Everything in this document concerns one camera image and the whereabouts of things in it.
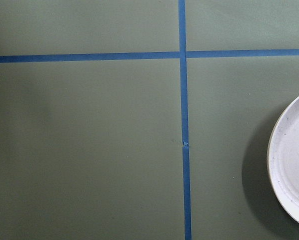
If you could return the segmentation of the pink speckled plate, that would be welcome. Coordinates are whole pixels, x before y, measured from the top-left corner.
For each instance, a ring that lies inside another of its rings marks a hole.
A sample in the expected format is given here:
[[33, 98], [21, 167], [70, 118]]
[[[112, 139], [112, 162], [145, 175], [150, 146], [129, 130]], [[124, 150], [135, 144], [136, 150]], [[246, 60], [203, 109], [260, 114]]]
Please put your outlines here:
[[267, 172], [280, 205], [299, 223], [299, 96], [282, 112], [271, 132]]

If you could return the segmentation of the long blue tape strip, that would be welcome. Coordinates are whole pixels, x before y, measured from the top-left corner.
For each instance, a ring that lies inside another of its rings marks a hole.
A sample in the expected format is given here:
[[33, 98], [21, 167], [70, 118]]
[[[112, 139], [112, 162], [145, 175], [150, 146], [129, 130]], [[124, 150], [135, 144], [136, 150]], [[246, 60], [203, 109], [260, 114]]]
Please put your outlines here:
[[190, 145], [189, 145], [189, 114], [188, 114], [188, 73], [187, 73], [187, 56], [186, 56], [186, 3], [184, 0], [178, 1], [178, 28], [179, 28], [184, 238], [186, 240], [191, 240], [192, 239], [192, 216], [191, 216]]

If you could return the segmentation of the crossing blue tape strip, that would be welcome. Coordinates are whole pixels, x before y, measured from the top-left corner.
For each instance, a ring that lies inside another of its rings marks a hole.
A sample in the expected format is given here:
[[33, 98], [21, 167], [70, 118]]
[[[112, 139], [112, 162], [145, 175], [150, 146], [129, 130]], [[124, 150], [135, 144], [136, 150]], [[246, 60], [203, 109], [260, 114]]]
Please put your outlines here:
[[43, 54], [0, 56], [2, 63], [115, 61], [115, 60], [160, 60], [186, 58], [225, 58], [225, 57], [272, 57], [299, 56], [299, 49], [254, 49], [254, 50], [204, 50], [162, 52], [123, 52], [123, 53], [84, 53], [84, 54]]

